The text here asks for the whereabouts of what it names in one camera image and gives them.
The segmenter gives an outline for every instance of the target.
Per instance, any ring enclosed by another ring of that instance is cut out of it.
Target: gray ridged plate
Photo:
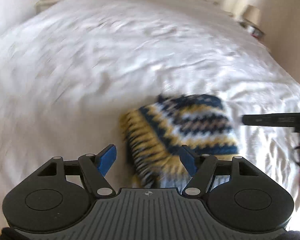
[[[32,240],[267,240],[285,232],[246,234],[215,221],[201,201],[187,199],[176,189],[122,189],[96,202],[85,219],[50,234],[21,232]]]

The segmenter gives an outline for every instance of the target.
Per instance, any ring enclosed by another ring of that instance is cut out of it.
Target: white duvet
[[[300,85],[201,0],[65,0],[0,38],[0,228],[4,196],[52,156],[113,143],[106,178],[129,186],[118,117],[160,93],[221,98],[240,154],[292,195],[289,228],[300,230],[298,136],[240,123],[242,114],[300,112]]]

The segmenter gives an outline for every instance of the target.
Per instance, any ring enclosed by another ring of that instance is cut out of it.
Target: folded blanket
[[[168,98],[143,106],[121,118],[128,159],[144,188],[177,187],[191,177],[178,149],[188,145],[197,154],[231,160],[237,154],[234,131],[221,100],[209,95]]]

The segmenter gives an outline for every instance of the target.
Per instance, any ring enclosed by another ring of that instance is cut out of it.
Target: bedside table
[[[39,2],[37,2],[35,4],[35,11],[37,14],[39,14],[60,1],[62,1],[62,0],[40,0]]]

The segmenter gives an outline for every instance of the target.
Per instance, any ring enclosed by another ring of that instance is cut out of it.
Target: lampshade
[[[242,15],[242,18],[253,25],[259,24],[259,18],[260,18],[260,10],[252,5],[248,5],[245,12]]]

